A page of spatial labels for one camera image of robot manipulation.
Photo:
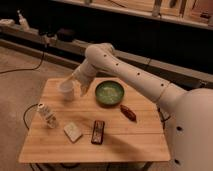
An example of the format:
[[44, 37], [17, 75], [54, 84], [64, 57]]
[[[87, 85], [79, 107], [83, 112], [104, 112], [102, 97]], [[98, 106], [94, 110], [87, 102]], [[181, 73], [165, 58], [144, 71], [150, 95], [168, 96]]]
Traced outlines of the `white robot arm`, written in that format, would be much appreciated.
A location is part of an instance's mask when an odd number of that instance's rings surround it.
[[101, 70], [120, 78], [175, 119], [172, 171], [213, 171], [213, 89], [187, 91], [119, 60], [108, 43], [92, 44], [73, 72], [86, 93]]

